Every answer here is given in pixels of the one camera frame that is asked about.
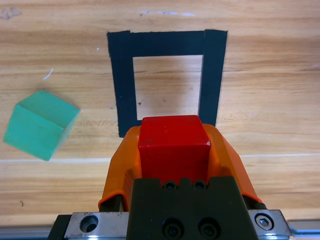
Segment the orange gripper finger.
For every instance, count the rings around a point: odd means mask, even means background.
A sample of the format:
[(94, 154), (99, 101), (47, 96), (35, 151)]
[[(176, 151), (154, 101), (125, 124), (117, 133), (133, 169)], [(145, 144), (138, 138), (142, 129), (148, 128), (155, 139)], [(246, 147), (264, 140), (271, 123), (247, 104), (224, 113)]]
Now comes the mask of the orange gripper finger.
[(207, 179), (234, 177), (242, 195), (262, 203), (263, 201), (257, 196), (238, 153), (216, 127), (205, 123), (202, 126), (210, 141)]
[(139, 136), (139, 126), (130, 128), (111, 158), (102, 198), (98, 202), (101, 212), (130, 210), (134, 180), (142, 177)]

